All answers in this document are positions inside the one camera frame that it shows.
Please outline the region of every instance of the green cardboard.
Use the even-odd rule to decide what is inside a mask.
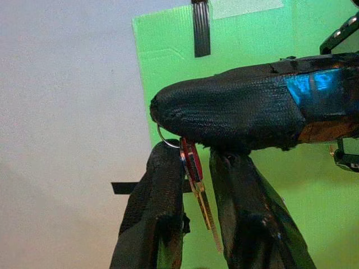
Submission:
[[[351,1],[284,0],[283,8],[218,20],[210,18],[211,55],[194,57],[192,7],[140,16],[134,34],[153,145],[160,141],[149,104],[163,87],[231,68],[319,53],[319,45],[357,12]],[[166,138],[176,137],[163,131]],[[217,208],[208,169],[209,150],[198,145],[212,213]],[[359,268],[359,177],[336,167],[328,145],[269,148],[251,154],[285,199],[318,268]],[[184,195],[191,233],[183,243],[182,267],[227,268],[218,254],[193,194]]]

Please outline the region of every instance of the brass key blade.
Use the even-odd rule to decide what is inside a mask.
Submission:
[[[206,195],[205,190],[204,190],[204,185],[202,182],[197,182],[197,183],[195,183],[195,186],[196,186],[195,191],[194,191],[195,196],[196,196],[198,204],[200,206],[204,222],[206,223],[207,230],[210,230],[211,223],[209,221],[208,209],[206,208],[206,204],[203,200],[203,195],[202,195],[203,193],[204,193],[204,195]]]
[[[197,198],[206,227],[208,230],[212,231],[217,251],[222,253],[222,245],[219,240],[218,232],[214,224],[213,216],[205,192],[205,187],[202,182],[202,167],[196,146],[193,142],[187,142],[183,137],[181,137],[179,141],[179,151],[183,165],[185,167],[188,181],[190,182],[191,189]]]
[[[222,253],[223,252],[222,244],[220,243],[217,228],[215,227],[215,224],[214,224],[214,219],[213,219],[213,216],[212,216],[211,208],[209,206],[209,202],[208,202],[208,199],[207,199],[206,192],[204,190],[203,190],[203,192],[200,192],[199,197],[201,199],[201,202],[203,203],[203,208],[204,208],[206,217],[208,218],[208,223],[209,223],[209,226],[210,226],[210,230],[212,231],[212,234],[213,234],[213,239],[214,239],[217,251],[219,253]]]

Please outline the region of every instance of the black tape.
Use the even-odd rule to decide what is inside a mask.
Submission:
[[[138,182],[111,182],[114,194],[131,194]],[[183,193],[192,192],[190,182],[185,180],[183,184]]]
[[[207,0],[192,0],[195,57],[211,54]]]

